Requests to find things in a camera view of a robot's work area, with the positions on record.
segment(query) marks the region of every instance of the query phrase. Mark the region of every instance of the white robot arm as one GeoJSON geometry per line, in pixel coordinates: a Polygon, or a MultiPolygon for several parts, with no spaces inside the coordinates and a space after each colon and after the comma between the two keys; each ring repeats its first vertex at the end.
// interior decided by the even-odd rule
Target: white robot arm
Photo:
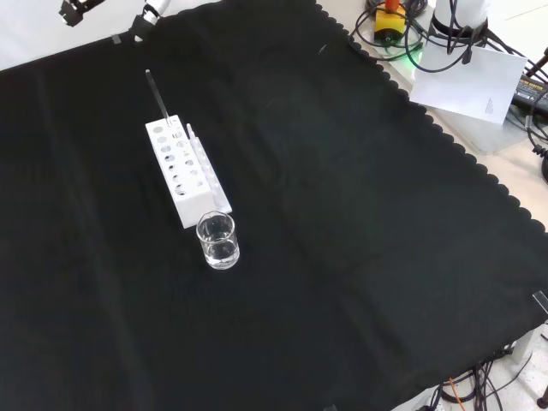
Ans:
{"type": "MultiPolygon", "coordinates": [[[[104,0],[63,0],[59,14],[65,24],[74,27],[84,19],[84,13],[100,5],[104,0]]],[[[170,5],[171,0],[146,0],[143,12],[134,19],[131,32],[136,41],[146,39],[170,5]]]]}

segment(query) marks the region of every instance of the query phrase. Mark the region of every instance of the black cable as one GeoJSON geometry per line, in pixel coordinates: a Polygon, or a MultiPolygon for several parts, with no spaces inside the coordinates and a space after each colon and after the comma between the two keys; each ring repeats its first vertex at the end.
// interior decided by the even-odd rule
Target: black cable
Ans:
{"type": "Polygon", "coordinates": [[[498,395],[497,391],[495,390],[495,386],[493,385],[493,382],[491,381],[491,379],[489,377],[487,377],[487,382],[489,383],[489,385],[491,386],[491,389],[493,390],[493,393],[495,394],[495,398],[497,399],[498,408],[500,409],[500,411],[504,411],[503,410],[503,402],[500,401],[500,396],[498,395]]]}
{"type": "Polygon", "coordinates": [[[533,353],[531,353],[531,355],[529,355],[529,358],[527,358],[527,361],[525,361],[525,364],[523,364],[523,367],[520,368],[520,371],[517,372],[517,374],[508,382],[506,383],[505,385],[503,385],[502,387],[500,388],[497,388],[496,390],[494,390],[493,392],[490,392],[489,395],[486,397],[486,398],[489,398],[490,396],[492,396],[493,394],[497,394],[500,390],[503,390],[504,388],[508,387],[510,384],[512,384],[514,381],[517,380],[517,378],[520,376],[521,372],[523,371],[523,368],[525,368],[527,366],[527,364],[529,363],[529,361],[531,360],[531,358],[533,357],[533,353]]]}
{"type": "MultiPolygon", "coordinates": [[[[426,39],[427,41],[430,41],[430,42],[434,43],[435,45],[439,45],[441,47],[446,46],[446,45],[442,45],[440,43],[437,43],[436,41],[432,40],[431,38],[432,37],[434,37],[435,39],[436,38],[448,39],[448,38],[444,38],[443,36],[435,36],[435,35],[428,34],[426,29],[416,21],[416,17],[418,17],[420,14],[422,14],[424,12],[424,10],[426,9],[426,7],[428,5],[427,0],[408,0],[406,3],[403,3],[402,7],[404,7],[406,9],[406,6],[409,6],[409,9],[412,10],[412,14],[407,14],[407,15],[401,14],[401,13],[396,12],[396,11],[387,10],[385,8],[382,8],[382,7],[379,6],[382,3],[383,2],[379,1],[379,0],[367,0],[366,1],[366,10],[358,16],[358,18],[356,19],[356,22],[354,24],[354,30],[349,35],[349,44],[351,45],[351,47],[355,51],[360,52],[360,49],[358,49],[354,45],[354,36],[356,34],[358,35],[358,37],[364,43],[366,43],[367,45],[370,45],[372,47],[386,47],[386,46],[389,46],[389,47],[396,47],[396,48],[404,48],[405,49],[404,53],[396,55],[396,56],[390,56],[390,57],[371,57],[371,56],[367,55],[367,57],[369,57],[370,59],[372,59],[374,61],[377,61],[377,62],[392,62],[392,61],[395,61],[399,58],[409,56],[410,53],[413,53],[415,51],[418,51],[418,50],[422,49],[422,47],[423,47],[423,44],[421,42],[422,39],[426,39]],[[411,45],[409,45],[408,43],[405,44],[405,45],[399,45],[397,43],[398,40],[394,41],[394,42],[391,42],[390,44],[387,45],[387,44],[373,43],[373,42],[365,39],[363,37],[363,35],[361,34],[361,32],[360,32],[360,28],[367,20],[369,20],[369,18],[374,16],[374,14],[377,11],[384,11],[385,13],[388,13],[388,14],[399,15],[407,23],[407,28],[404,32],[404,35],[407,37],[407,41],[408,41],[408,33],[409,33],[410,29],[413,29],[413,31],[417,34],[419,39],[416,42],[412,43],[411,45]]],[[[462,35],[463,35],[463,33],[460,33],[458,38],[452,44],[448,44],[448,48],[450,49],[450,52],[452,52],[455,48],[458,48],[458,47],[465,47],[465,46],[468,47],[468,48],[470,47],[469,45],[466,44],[466,42],[461,41],[462,35]]]]}
{"type": "Polygon", "coordinates": [[[405,57],[407,55],[407,53],[413,53],[417,50],[420,50],[422,49],[422,43],[420,41],[414,43],[412,45],[413,49],[410,50],[410,51],[406,51],[406,53],[402,53],[402,54],[399,54],[397,56],[392,56],[392,57],[371,57],[369,56],[368,54],[366,55],[366,53],[364,52],[360,52],[360,49],[357,47],[357,45],[354,45],[354,36],[356,34],[358,34],[358,37],[360,37],[361,40],[363,40],[366,44],[368,45],[372,45],[373,47],[382,47],[382,45],[378,45],[378,44],[374,44],[374,43],[371,43],[370,41],[364,39],[364,37],[361,35],[360,33],[360,27],[363,23],[365,23],[367,21],[367,19],[369,19],[369,17],[372,16],[372,13],[374,11],[377,11],[377,10],[383,10],[385,11],[386,13],[390,13],[390,14],[394,14],[394,15],[399,15],[401,16],[403,19],[405,19],[406,21],[408,20],[407,16],[406,15],[403,15],[401,13],[398,13],[396,11],[391,11],[391,10],[387,10],[387,9],[383,9],[383,8],[380,8],[380,7],[376,7],[375,9],[373,10],[366,10],[364,11],[363,13],[361,13],[361,15],[358,17],[358,19],[356,20],[356,23],[355,23],[355,28],[354,30],[352,31],[352,33],[348,36],[348,43],[350,44],[350,46],[352,47],[353,50],[355,51],[358,51],[360,53],[360,55],[364,55],[364,56],[367,56],[367,58],[370,58],[376,62],[393,62],[395,60],[398,60],[399,58],[402,58],[402,57],[405,57]]]}
{"type": "Polygon", "coordinates": [[[442,385],[439,385],[437,389],[433,392],[432,398],[430,399],[430,406],[428,408],[430,411],[434,411],[438,407],[439,400],[442,397],[441,392],[442,392],[442,385]]]}
{"type": "MultiPolygon", "coordinates": [[[[509,108],[508,112],[519,122],[519,124],[516,124],[515,122],[512,122],[508,117],[506,117],[506,120],[512,124],[514,124],[516,127],[520,128],[521,130],[523,131],[526,131],[527,132],[527,129],[525,127],[525,123],[521,120],[520,117],[518,117],[516,115],[516,113],[512,110],[512,107],[509,108]]],[[[540,130],[540,131],[544,131],[542,130],[539,126],[537,126],[537,124],[535,123],[535,126],[540,130]]],[[[540,135],[539,133],[535,132],[534,130],[531,130],[531,134],[533,134],[535,137],[537,137],[538,139],[542,140],[542,141],[545,141],[548,143],[548,138],[544,137],[544,135],[540,135]]]]}
{"type": "Polygon", "coordinates": [[[529,114],[527,115],[525,119],[525,128],[527,129],[527,137],[529,138],[529,141],[531,141],[531,144],[533,145],[533,152],[542,158],[548,157],[548,150],[545,149],[540,144],[537,144],[534,142],[533,137],[531,134],[534,134],[534,131],[531,129],[531,123],[534,119],[535,111],[537,110],[537,104],[539,101],[548,93],[548,90],[544,90],[539,96],[534,100],[533,104],[531,105],[531,110],[529,111],[529,114]]]}

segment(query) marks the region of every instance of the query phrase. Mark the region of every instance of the black cloth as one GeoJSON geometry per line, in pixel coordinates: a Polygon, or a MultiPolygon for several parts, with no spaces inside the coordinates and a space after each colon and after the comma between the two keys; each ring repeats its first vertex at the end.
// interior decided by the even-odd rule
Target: black cloth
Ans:
{"type": "Polygon", "coordinates": [[[544,319],[543,227],[314,2],[130,38],[0,74],[2,411],[389,410],[544,319]],[[229,271],[178,220],[145,69],[234,209],[229,271]]]}

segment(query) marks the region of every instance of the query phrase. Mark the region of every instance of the white cylinder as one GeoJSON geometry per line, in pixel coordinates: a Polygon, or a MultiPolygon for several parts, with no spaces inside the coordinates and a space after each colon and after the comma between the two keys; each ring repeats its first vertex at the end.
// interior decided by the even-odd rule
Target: white cylinder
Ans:
{"type": "Polygon", "coordinates": [[[159,15],[162,15],[170,5],[170,0],[146,0],[146,3],[152,6],[159,15]]]}
{"type": "MultiPolygon", "coordinates": [[[[461,27],[470,26],[472,29],[480,26],[487,19],[487,5],[488,0],[457,0],[455,12],[457,23],[461,27]]],[[[442,25],[450,26],[451,7],[449,0],[438,0],[436,2],[434,17],[442,25]]]]}

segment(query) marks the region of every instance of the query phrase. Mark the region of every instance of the electronic device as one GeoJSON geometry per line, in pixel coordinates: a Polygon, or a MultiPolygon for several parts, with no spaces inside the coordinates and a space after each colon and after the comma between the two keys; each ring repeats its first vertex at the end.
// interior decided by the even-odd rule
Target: electronic device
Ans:
{"type": "Polygon", "coordinates": [[[379,9],[375,13],[374,38],[382,45],[392,45],[403,38],[405,8],[399,0],[386,0],[384,8],[386,11],[379,9]]]}

